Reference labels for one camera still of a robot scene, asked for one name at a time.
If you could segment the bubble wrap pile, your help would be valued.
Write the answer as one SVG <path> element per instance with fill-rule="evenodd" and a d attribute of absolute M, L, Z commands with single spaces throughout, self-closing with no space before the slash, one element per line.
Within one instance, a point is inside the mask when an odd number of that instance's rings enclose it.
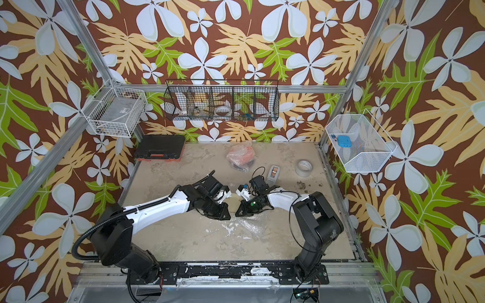
<path fill-rule="evenodd" d="M 262 234 L 266 230 L 264 214 L 257 214 L 251 217 L 236 217 L 234 215 L 229 223 L 233 223 L 236 227 L 244 228 L 252 234 Z"/>

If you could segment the orange dinner plate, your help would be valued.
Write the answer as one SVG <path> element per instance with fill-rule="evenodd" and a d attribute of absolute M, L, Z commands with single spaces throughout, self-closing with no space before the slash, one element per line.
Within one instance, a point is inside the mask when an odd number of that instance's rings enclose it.
<path fill-rule="evenodd" d="M 231 164 L 241 167 L 254 161 L 256 154 L 250 144 L 239 143 L 231 146 L 226 158 Z"/>

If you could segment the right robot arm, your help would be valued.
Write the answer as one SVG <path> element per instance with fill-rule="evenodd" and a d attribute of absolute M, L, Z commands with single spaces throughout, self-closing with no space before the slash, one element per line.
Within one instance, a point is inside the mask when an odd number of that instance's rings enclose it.
<path fill-rule="evenodd" d="M 328 246 L 344 231 L 341 219 L 323 193 L 299 194 L 271 186 L 258 175 L 248 185 L 240 185 L 236 194 L 241 197 L 236 217 L 252 217 L 276 208 L 295 216 L 304 244 L 298 244 L 301 252 L 294 260 L 294 275 L 300 282 L 313 280 Z"/>

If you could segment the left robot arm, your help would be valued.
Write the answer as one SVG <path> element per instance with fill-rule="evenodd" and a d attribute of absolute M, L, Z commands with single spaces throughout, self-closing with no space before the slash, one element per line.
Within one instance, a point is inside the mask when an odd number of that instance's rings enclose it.
<path fill-rule="evenodd" d="M 130 207 L 115 204 L 74 242 L 71 253 L 80 261 L 100 261 L 104 266 L 124 268 L 151 284 L 161 273 L 159 261 L 150 251 L 134 244 L 133 236 L 165 218 L 191 210 L 212 220 L 230 220 L 225 202 L 230 196 L 229 187 L 210 173 L 193 184 L 178 185 L 170 194 L 146 203 Z"/>

